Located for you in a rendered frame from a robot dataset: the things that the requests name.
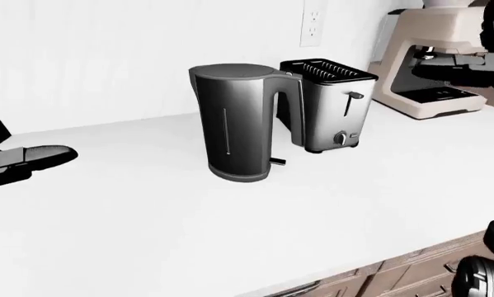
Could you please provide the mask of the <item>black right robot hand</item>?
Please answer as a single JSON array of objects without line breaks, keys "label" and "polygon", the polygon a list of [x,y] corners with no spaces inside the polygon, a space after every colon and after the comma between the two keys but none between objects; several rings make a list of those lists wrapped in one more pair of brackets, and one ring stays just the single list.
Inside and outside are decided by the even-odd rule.
[{"label": "black right robot hand", "polygon": [[416,61],[412,74],[448,81],[455,86],[494,88],[494,0],[485,6],[481,28],[480,41],[487,53],[479,57],[480,64],[474,63],[474,56],[443,54],[435,59]]}]

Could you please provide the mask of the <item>beige espresso coffee machine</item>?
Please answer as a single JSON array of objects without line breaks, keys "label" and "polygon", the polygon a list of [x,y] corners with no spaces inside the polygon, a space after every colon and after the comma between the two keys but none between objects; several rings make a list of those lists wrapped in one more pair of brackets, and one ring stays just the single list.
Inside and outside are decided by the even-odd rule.
[{"label": "beige espresso coffee machine", "polygon": [[482,64],[482,7],[436,2],[397,9],[384,18],[369,71],[379,77],[373,99],[417,120],[480,111],[487,100],[451,86],[452,76]]}]

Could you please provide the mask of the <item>brown wooden drawer cabinet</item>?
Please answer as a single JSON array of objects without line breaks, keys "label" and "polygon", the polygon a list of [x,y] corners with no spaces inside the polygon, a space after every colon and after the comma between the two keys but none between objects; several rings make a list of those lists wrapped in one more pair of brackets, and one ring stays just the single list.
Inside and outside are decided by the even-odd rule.
[{"label": "brown wooden drawer cabinet", "polygon": [[460,262],[473,255],[494,261],[494,254],[483,242],[485,233],[476,232],[349,271],[303,276],[234,297],[266,297],[313,281],[322,283],[298,297],[428,297],[440,285],[448,289],[450,297],[454,274],[444,269],[446,262]]}]

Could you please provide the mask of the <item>steel two-slot toaster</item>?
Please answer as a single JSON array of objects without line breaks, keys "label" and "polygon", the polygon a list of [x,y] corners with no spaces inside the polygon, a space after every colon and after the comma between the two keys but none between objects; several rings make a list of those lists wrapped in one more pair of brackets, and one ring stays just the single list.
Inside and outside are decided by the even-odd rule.
[{"label": "steel two-slot toaster", "polygon": [[280,70],[302,76],[306,151],[359,145],[379,76],[328,59],[282,61]]}]

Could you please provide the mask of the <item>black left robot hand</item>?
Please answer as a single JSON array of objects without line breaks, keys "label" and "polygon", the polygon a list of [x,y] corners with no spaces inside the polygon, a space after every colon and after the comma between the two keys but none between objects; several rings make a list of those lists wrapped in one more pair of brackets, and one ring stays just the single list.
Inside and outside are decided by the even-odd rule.
[{"label": "black left robot hand", "polygon": [[[0,143],[11,136],[0,120]],[[0,149],[0,186],[27,180],[33,172],[69,163],[77,157],[78,152],[65,145]]]}]

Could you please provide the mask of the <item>dark steel electric kettle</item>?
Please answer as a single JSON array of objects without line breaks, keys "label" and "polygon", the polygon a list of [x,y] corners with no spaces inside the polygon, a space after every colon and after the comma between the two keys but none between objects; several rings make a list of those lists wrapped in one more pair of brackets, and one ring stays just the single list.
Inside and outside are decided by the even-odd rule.
[{"label": "dark steel electric kettle", "polygon": [[276,93],[287,97],[291,141],[304,141],[302,76],[258,64],[190,68],[208,164],[233,175],[265,172],[271,160]]}]

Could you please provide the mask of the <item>dark grey kettle base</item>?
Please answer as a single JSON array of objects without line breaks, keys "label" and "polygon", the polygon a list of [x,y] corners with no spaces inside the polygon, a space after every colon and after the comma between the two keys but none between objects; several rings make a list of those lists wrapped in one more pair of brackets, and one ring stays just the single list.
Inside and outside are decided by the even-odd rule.
[{"label": "dark grey kettle base", "polygon": [[210,163],[208,164],[208,168],[217,177],[221,177],[224,180],[228,180],[231,182],[259,182],[261,180],[265,180],[269,176],[269,173],[271,171],[271,167],[269,167],[269,169],[267,171],[256,174],[256,175],[233,175],[233,174],[218,170],[216,167],[214,167]]}]

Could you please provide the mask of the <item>white wall power outlet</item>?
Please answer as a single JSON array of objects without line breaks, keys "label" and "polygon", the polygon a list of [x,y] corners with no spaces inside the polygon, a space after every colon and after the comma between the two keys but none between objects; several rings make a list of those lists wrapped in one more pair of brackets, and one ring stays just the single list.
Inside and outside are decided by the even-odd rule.
[{"label": "white wall power outlet", "polygon": [[327,10],[327,0],[303,0],[303,17],[301,24],[301,47],[319,46]]}]

